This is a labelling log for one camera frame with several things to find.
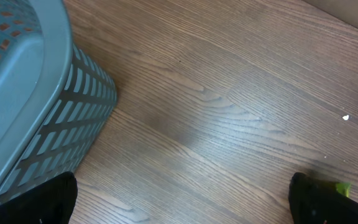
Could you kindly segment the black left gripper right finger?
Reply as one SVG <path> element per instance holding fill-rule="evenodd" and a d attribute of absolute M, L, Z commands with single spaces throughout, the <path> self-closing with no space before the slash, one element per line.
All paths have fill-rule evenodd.
<path fill-rule="evenodd" d="M 288 193 L 294 224 L 358 224 L 358 203 L 336 192 L 335 183 L 294 173 Z"/>

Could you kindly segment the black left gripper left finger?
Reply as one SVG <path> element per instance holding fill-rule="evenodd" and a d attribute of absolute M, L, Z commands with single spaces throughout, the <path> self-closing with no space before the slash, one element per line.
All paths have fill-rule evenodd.
<path fill-rule="evenodd" d="M 77 196 L 78 187 L 74 174 L 64 172 L 0 205 L 0 223 L 67 224 Z"/>

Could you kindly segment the green gummy candy bag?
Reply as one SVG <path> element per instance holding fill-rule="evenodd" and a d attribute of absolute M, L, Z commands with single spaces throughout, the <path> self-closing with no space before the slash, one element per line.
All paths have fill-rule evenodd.
<path fill-rule="evenodd" d="M 348 182 L 336 182 L 334 184 L 336 192 L 347 198 L 350 196 L 351 186 L 352 184 Z"/>

